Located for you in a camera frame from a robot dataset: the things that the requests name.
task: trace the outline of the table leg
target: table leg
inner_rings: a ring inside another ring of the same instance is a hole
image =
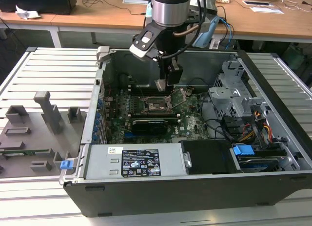
[[[58,27],[51,26],[49,28],[49,31],[50,31],[50,34],[51,34],[51,37],[52,37],[52,41],[53,41],[54,47],[55,48],[62,48],[62,45],[60,43],[60,36],[59,36],[59,29],[58,29]]]
[[[0,28],[0,39],[1,40],[6,40],[8,36],[5,33],[5,28]]]
[[[92,43],[96,44],[97,43],[97,37],[95,32],[91,32],[91,39],[92,39]]]

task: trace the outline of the white cable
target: white cable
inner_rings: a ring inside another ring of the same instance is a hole
[[[305,10],[305,9],[302,9],[298,6],[298,3],[295,2],[295,1],[291,1],[291,0],[279,0],[281,1],[283,4],[284,4],[284,7],[286,9],[289,9],[289,10],[302,10],[302,11],[305,11],[305,12],[310,12],[309,10]]]

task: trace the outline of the floor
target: floor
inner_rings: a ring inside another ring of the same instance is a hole
[[[14,65],[23,55],[25,49],[16,39],[15,35],[26,47],[54,47],[48,31],[39,30],[6,30],[8,39],[0,40],[0,82],[2,82]],[[61,42],[65,48],[97,48],[106,45],[114,48],[129,48],[132,43],[132,35],[129,34],[107,34],[96,33],[97,44],[92,44],[91,34],[83,32],[61,32]],[[261,43],[255,41],[253,49],[259,51]],[[306,56],[305,61],[299,69],[294,72],[298,74],[303,82],[307,82],[312,76],[312,44],[299,44],[302,53]]]

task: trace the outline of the green circuit board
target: green circuit board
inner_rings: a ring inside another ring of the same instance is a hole
[[[149,97],[146,100],[151,110],[157,113],[166,114],[166,108],[163,107],[164,102],[161,97]],[[131,122],[133,119],[128,117],[128,113],[143,113],[144,102],[139,97],[132,97],[128,92],[119,92],[115,94],[116,109],[114,118],[110,119],[111,137],[110,144],[144,144],[144,143],[178,143],[181,140],[201,140],[208,139],[209,134],[207,128],[199,113],[199,95],[191,94],[182,98],[179,92],[172,94],[172,109],[168,113],[174,115],[180,114],[176,123],[168,123],[168,130],[165,135],[159,136],[134,136],[131,132]]]

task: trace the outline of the aluminum profile table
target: aluminum profile table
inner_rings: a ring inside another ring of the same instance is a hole
[[[23,104],[27,111],[40,111],[32,102],[37,90],[49,90],[52,103],[60,110],[80,106],[87,111],[97,69],[95,55],[95,49],[37,48],[26,52],[0,87],[0,128],[7,121],[5,112],[10,105]],[[310,100],[308,89],[279,58],[269,54],[250,57],[282,100],[290,103],[299,122],[307,124],[310,104],[298,100]],[[14,178],[0,179],[0,209],[1,226],[310,226],[312,190],[298,191],[274,206],[86,218],[59,185],[58,176]]]
[[[285,106],[294,115],[302,128],[312,138],[312,92],[279,58],[271,54],[248,54],[278,94]],[[261,96],[255,84],[249,84]]]

